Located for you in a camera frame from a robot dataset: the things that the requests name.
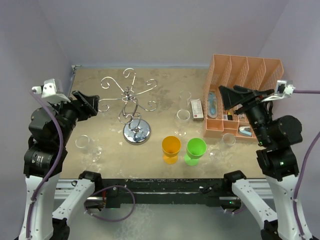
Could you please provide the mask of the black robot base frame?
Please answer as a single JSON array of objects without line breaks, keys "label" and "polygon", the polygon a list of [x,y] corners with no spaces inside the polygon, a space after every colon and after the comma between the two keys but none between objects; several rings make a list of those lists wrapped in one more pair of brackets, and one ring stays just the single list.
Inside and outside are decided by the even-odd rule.
[{"label": "black robot base frame", "polygon": [[89,196],[92,200],[106,197],[106,208],[122,204],[205,205],[240,209],[241,200],[225,188],[222,178],[121,179],[105,178]]}]

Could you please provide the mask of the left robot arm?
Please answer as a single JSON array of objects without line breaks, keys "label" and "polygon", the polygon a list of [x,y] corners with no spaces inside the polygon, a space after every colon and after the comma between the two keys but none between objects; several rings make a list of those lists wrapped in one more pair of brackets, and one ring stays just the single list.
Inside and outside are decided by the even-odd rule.
[{"label": "left robot arm", "polygon": [[24,155],[26,204],[19,240],[66,240],[75,214],[90,196],[103,191],[100,173],[83,171],[76,186],[62,205],[54,210],[55,192],[64,160],[66,144],[77,122],[98,114],[100,97],[78,90],[74,99],[45,103],[38,94],[30,93],[41,105],[31,115],[28,150]]}]

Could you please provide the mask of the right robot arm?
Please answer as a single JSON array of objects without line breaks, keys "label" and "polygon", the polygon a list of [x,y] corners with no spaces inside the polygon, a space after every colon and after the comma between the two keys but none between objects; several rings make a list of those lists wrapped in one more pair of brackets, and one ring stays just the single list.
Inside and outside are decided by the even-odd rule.
[{"label": "right robot arm", "polygon": [[218,89],[226,110],[240,106],[236,115],[245,114],[262,148],[256,151],[257,162],[269,184],[275,210],[240,170],[224,175],[223,192],[241,200],[258,223],[263,240],[314,240],[299,201],[302,171],[292,150],[303,140],[301,122],[292,115],[273,119],[273,101],[278,97],[273,89],[259,91],[238,85]]}]

